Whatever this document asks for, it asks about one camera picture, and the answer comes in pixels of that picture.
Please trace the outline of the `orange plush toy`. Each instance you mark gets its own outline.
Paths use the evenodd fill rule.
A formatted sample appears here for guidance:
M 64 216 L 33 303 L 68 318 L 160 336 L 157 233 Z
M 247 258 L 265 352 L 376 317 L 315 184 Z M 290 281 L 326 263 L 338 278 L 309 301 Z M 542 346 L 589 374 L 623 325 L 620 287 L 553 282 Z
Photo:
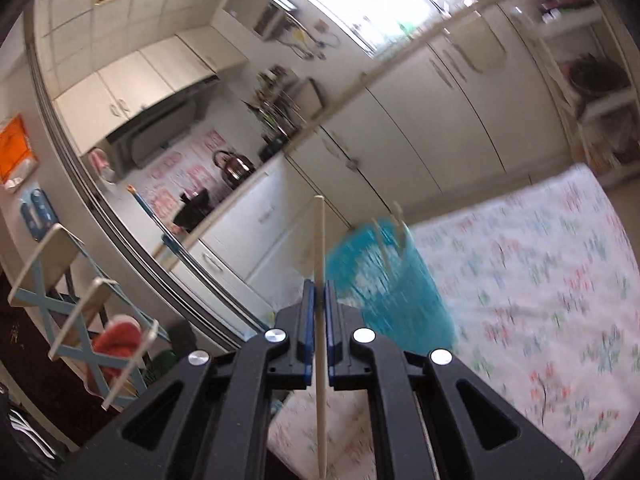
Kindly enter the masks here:
M 139 322 L 126 314 L 115 315 L 105 325 L 104 331 L 92 341 L 92 350 L 96 353 L 116 356 L 116 358 L 130 359 L 142 341 L 142 329 Z M 100 367 L 100 371 L 111 387 L 119 378 L 122 371 L 115 367 Z M 96 384 L 92 371 L 87 366 L 85 389 L 94 396 L 100 396 L 100 389 Z

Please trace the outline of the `teal perforated basket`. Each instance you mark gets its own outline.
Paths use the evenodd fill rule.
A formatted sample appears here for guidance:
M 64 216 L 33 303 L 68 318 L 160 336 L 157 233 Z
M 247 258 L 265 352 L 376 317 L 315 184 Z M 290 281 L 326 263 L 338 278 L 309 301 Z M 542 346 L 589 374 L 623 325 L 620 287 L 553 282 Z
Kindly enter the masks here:
M 407 226 L 400 252 L 392 219 L 378 219 L 392 274 L 385 274 L 372 222 L 348 233 L 329 253 L 326 277 L 337 300 L 360 310 L 365 326 L 417 354 L 454 348 L 454 322 Z

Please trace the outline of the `floral tablecloth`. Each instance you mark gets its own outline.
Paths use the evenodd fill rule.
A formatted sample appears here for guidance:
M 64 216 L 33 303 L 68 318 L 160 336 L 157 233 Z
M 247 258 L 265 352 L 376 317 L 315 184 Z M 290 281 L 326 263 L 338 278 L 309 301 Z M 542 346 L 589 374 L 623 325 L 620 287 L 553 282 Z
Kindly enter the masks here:
M 411 238 L 454 322 L 454 355 L 587 478 L 610 471 L 639 416 L 639 266 L 591 170 L 419 223 Z

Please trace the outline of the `white blue shelf rack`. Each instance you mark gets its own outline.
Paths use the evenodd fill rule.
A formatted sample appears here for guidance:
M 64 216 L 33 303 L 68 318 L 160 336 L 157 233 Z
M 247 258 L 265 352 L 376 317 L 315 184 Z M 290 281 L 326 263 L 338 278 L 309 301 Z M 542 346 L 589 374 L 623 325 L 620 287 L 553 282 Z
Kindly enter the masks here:
M 76 259 L 83 258 L 94 271 L 84 294 L 75 297 L 56 288 L 70 284 L 70 271 Z M 122 319 L 106 314 L 106 304 L 120 301 L 125 314 L 140 327 L 141 341 L 130 356 L 94 348 L 94 341 L 107 326 Z M 120 285 L 109 278 L 92 260 L 84 243 L 62 224 L 55 223 L 38 243 L 9 294 L 13 307 L 35 308 L 40 312 L 44 336 L 49 343 L 50 360 L 64 358 L 88 367 L 102 399 L 102 408 L 122 410 L 146 390 L 143 357 L 157 340 L 167 340 L 160 322 L 138 309 Z

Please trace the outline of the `black wok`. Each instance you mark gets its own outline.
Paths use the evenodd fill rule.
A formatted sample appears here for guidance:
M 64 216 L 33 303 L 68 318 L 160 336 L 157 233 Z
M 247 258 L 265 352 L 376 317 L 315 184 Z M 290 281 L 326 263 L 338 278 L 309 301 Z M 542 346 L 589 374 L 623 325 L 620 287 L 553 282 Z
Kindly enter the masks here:
M 172 223 L 187 233 L 191 233 L 213 210 L 207 188 L 198 192 L 180 194 L 182 207 L 175 214 Z

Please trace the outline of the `white trolley shelf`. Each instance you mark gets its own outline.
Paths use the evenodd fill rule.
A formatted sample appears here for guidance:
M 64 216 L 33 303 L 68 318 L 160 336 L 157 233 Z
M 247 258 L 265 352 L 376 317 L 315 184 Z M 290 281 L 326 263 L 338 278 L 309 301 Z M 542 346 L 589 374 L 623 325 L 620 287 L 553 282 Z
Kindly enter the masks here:
M 614 188 L 639 174 L 639 88 L 602 8 L 512 6 L 511 20 L 544 68 L 570 154 Z

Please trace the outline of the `copper kettle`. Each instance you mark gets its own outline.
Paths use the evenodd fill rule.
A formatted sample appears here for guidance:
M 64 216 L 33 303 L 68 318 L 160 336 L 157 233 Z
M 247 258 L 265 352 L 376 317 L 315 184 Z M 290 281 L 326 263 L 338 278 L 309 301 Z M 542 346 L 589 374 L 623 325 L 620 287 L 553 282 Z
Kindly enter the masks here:
M 238 188 L 256 171 L 256 167 L 246 156 L 235 152 L 218 150 L 213 154 L 213 162 L 220 169 L 224 183 L 232 190 Z

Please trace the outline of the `wall water heater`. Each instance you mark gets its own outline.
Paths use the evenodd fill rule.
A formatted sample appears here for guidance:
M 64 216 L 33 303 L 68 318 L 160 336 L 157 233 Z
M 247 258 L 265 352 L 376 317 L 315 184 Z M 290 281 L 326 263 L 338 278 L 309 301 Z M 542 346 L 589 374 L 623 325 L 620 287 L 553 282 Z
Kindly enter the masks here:
M 224 10 L 262 41 L 278 39 L 297 12 L 290 0 L 227 0 Z

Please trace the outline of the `range hood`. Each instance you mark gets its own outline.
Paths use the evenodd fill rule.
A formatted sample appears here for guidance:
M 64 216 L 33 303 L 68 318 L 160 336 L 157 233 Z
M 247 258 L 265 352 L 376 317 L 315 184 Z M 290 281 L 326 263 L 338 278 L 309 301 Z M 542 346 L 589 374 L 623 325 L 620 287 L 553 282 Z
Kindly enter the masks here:
M 119 178 L 131 170 L 144 168 L 205 118 L 219 85 L 217 75 L 190 84 L 128 119 L 96 148 L 104 151 Z

